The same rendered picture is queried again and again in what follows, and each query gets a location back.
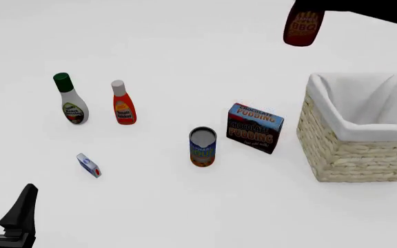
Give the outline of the dark brown bbq sauce bottle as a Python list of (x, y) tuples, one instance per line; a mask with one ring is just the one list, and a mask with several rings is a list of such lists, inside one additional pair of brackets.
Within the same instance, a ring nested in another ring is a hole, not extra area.
[(294, 3), (285, 23), (283, 41), (294, 47), (311, 45), (320, 30), (324, 10), (312, 10), (300, 3)]

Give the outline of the chocolate pudding box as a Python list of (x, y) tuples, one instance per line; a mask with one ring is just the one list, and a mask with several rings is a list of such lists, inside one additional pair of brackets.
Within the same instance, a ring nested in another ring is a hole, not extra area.
[(226, 137), (272, 154), (283, 123), (283, 117), (235, 103), (228, 111)]

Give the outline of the woven straw basket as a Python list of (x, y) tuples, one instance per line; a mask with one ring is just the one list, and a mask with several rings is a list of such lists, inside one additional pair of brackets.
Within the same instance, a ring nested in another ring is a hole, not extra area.
[(339, 140), (309, 96), (307, 86), (296, 133), (320, 182), (397, 181), (397, 142)]

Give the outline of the small white and blue box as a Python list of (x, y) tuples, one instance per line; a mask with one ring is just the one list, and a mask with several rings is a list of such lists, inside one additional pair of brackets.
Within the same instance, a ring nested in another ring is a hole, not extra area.
[(91, 173), (91, 175), (93, 175), (93, 177), (100, 177), (102, 175), (101, 170), (99, 169), (98, 165), (96, 165), (96, 163), (94, 163), (93, 161), (91, 161), (87, 156), (85, 156), (85, 154), (78, 154), (77, 155), (77, 160), (79, 162), (79, 164), (89, 173)]

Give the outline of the white cloth basket liner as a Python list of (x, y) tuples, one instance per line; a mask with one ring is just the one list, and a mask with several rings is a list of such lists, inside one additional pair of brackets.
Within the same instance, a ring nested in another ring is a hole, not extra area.
[(339, 140), (397, 142), (397, 74), (311, 74), (307, 92)]

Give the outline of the white ranch dressing bottle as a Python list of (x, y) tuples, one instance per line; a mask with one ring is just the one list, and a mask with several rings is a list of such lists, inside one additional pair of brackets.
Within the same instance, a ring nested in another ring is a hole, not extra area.
[(69, 74), (60, 72), (53, 76), (53, 80), (61, 95), (61, 109), (65, 117), (74, 125), (84, 124), (89, 117), (88, 107), (77, 94)]

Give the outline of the red tomato ketchup bottle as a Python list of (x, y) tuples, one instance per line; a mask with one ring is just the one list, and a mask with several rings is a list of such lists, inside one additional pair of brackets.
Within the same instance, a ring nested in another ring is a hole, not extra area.
[(115, 80), (111, 83), (113, 90), (113, 107), (116, 120), (121, 125), (132, 125), (136, 123), (136, 111), (134, 104), (125, 89), (122, 80)]

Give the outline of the blue soup can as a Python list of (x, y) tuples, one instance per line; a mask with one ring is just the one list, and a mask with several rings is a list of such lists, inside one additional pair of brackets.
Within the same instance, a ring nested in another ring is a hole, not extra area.
[(197, 167), (209, 167), (216, 156), (216, 132), (210, 127), (196, 127), (189, 135), (190, 160)]

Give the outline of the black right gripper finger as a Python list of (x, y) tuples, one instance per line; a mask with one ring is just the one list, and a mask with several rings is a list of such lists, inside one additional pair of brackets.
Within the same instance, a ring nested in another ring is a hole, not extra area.
[(353, 12), (397, 24), (397, 0), (295, 0), (297, 10)]

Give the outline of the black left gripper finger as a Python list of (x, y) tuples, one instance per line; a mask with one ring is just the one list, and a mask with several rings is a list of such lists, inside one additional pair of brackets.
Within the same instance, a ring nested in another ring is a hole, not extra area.
[(36, 234), (34, 211), (38, 189), (28, 183), (20, 193), (15, 204), (0, 220), (6, 234)]

